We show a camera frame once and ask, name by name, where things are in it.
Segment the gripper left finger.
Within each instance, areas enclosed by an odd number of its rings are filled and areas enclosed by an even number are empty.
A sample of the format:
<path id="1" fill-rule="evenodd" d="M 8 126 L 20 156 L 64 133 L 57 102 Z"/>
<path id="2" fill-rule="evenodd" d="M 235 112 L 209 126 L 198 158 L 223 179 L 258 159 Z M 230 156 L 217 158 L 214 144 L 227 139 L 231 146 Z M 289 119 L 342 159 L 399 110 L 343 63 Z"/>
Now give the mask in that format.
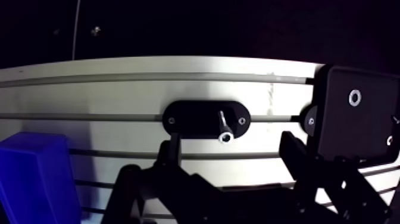
<path id="1" fill-rule="evenodd" d="M 154 165 L 123 166 L 113 186 L 102 223 L 142 223 L 144 203 L 156 198 L 177 223 L 222 223 L 222 193 L 199 175 L 180 166 L 181 137 L 163 141 Z"/>

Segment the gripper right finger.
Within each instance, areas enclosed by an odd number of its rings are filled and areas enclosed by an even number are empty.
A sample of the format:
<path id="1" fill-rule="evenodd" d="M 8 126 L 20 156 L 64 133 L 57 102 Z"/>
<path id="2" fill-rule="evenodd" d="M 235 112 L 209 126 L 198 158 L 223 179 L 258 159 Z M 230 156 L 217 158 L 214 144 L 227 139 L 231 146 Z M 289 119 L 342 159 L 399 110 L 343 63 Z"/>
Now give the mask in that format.
<path id="1" fill-rule="evenodd" d="M 347 159 L 310 154 L 291 132 L 281 135 L 279 156 L 295 181 L 293 208 L 307 223 L 386 223 L 390 207 Z"/>

